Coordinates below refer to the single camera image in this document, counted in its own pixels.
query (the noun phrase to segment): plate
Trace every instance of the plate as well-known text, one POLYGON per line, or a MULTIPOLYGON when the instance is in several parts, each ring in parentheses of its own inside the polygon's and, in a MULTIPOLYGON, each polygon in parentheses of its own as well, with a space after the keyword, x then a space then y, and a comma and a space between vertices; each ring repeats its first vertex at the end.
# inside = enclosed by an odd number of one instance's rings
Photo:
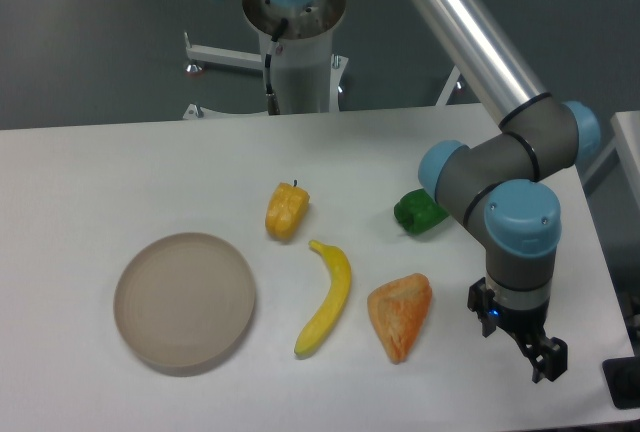
POLYGON ((163 373, 194 375, 232 352, 255 296, 240 252, 220 238, 185 233, 154 242, 129 263, 113 308, 138 357, 163 373))

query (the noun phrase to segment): yellow banana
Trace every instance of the yellow banana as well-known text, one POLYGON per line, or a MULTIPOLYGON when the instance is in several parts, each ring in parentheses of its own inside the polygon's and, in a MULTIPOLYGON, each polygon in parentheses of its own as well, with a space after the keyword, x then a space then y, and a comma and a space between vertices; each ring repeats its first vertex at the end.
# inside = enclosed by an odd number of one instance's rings
POLYGON ((299 357, 309 357, 324 342, 338 321, 351 288, 351 265, 342 250, 317 240, 309 242, 309 247, 322 256, 329 268, 331 287, 318 311, 298 336, 293 350, 299 357))

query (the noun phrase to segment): orange bread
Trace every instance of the orange bread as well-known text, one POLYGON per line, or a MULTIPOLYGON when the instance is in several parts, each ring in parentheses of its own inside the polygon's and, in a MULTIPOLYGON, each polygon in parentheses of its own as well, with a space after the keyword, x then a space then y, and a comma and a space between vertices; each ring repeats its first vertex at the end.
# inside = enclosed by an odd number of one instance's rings
POLYGON ((429 279, 413 274, 377 288, 369 295, 369 318, 394 364, 409 355, 429 312, 429 279))

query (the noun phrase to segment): black cable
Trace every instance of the black cable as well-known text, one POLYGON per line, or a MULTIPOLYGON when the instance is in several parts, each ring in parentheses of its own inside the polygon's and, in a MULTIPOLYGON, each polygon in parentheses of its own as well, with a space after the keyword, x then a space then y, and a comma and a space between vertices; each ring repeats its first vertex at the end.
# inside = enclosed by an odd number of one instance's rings
MULTIPOLYGON (((276 28, 275 32, 271 36, 271 42, 277 43, 280 37, 286 32, 287 27, 289 26, 289 21, 287 19, 281 19, 280 24, 276 28)), ((271 54, 267 51, 267 54, 264 58, 264 76, 265 76, 265 84, 267 95, 273 94, 273 86, 271 85, 271 54)))

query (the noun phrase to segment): table surface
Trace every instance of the table surface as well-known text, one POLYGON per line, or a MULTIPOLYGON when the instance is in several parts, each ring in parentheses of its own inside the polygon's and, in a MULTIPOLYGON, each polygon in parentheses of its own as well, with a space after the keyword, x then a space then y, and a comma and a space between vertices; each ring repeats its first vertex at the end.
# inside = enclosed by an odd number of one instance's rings
POLYGON ((640 208, 640 110, 618 112, 611 123, 620 162, 640 208))
POLYGON ((531 382, 503 332, 483 338, 466 308, 484 251, 447 219, 415 239, 393 205, 419 187, 440 140, 474 146, 498 133, 480 105, 4 131, 0 168, 0 417, 13 430, 514 430, 632 420, 616 410, 601 362, 632 355, 575 169, 545 181, 564 234, 546 328, 569 370, 531 382), (280 181, 311 207, 295 239, 268 238, 280 181), (112 301, 149 243, 205 232, 249 262, 257 302, 236 353, 191 378, 143 365, 118 335, 112 301), (329 274, 310 239, 353 268, 343 316, 311 358, 298 333, 329 274), (392 365, 367 295, 414 272, 434 302, 409 359, 392 365))

